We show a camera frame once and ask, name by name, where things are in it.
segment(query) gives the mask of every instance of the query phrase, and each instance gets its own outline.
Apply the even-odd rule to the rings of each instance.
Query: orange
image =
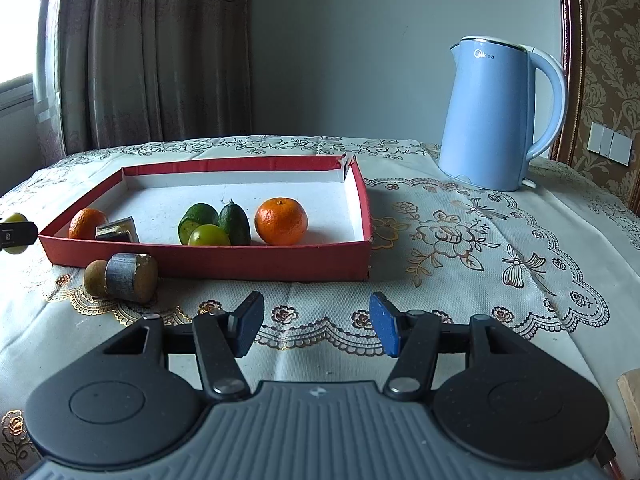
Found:
[[[305,210],[292,198],[270,198],[255,212],[255,230],[269,245],[294,245],[308,227]]]
[[[75,240],[95,240],[95,228],[107,222],[102,211],[90,207],[81,209],[71,219],[68,237]]]

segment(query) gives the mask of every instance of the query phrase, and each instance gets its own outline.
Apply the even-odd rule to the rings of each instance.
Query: curtain fold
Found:
[[[42,0],[37,58],[46,164],[251,132],[247,0]]]

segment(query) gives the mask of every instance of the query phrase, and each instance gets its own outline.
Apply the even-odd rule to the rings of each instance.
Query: floral tablecloth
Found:
[[[404,140],[227,137],[151,143],[70,156],[0,199],[40,227],[121,166],[188,158],[355,153],[374,227],[370,281],[266,283],[161,280],[150,304],[96,300],[82,270],[52,266],[39,244],[0,253],[0,479],[35,460],[22,409],[42,380],[144,312],[167,324],[232,310],[252,290],[265,297],[256,344],[240,361],[260,380],[376,380],[393,365],[367,314],[372,291],[401,310],[445,322],[489,314],[597,384],[610,405],[608,435],[629,477],[640,476],[630,424],[616,386],[640,367],[640,221],[570,168],[539,158],[536,189],[465,187],[437,167],[438,147]],[[172,370],[199,384],[194,361]],[[443,356],[436,386],[463,368]]]

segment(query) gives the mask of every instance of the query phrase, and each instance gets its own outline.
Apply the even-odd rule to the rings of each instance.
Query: gray wall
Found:
[[[0,146],[2,196],[41,168],[33,100],[0,112]]]
[[[439,142],[455,66],[482,34],[559,59],[559,0],[251,0],[254,132]],[[541,80],[536,131],[550,86]]]

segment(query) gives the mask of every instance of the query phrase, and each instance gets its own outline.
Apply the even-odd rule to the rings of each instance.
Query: damask wallpaper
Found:
[[[583,0],[584,93],[572,166],[629,203],[640,161],[629,166],[587,150],[591,123],[631,139],[640,132],[640,0]]]

